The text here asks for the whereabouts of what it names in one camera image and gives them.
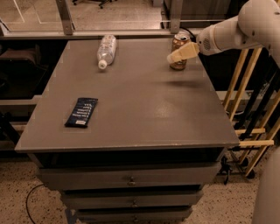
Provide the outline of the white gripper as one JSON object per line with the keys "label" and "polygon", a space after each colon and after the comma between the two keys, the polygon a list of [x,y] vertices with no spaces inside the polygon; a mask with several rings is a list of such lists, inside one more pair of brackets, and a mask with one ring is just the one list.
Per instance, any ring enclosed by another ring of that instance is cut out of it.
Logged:
{"label": "white gripper", "polygon": [[216,25],[210,25],[203,29],[197,36],[196,42],[188,42],[179,49],[173,51],[167,56],[167,61],[172,64],[181,60],[195,58],[199,53],[206,56],[220,53],[221,49],[216,45],[214,39],[214,30]]}

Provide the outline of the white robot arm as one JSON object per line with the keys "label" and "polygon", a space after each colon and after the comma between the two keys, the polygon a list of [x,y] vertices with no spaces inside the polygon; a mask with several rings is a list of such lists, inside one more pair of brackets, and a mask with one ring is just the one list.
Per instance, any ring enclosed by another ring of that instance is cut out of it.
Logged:
{"label": "white robot arm", "polygon": [[[275,0],[248,0],[237,16],[208,26],[195,42],[182,45],[167,60],[172,64],[199,53],[212,55],[257,46],[265,47],[280,66],[280,7]],[[252,224],[280,224],[280,148],[269,156],[262,172]]]}

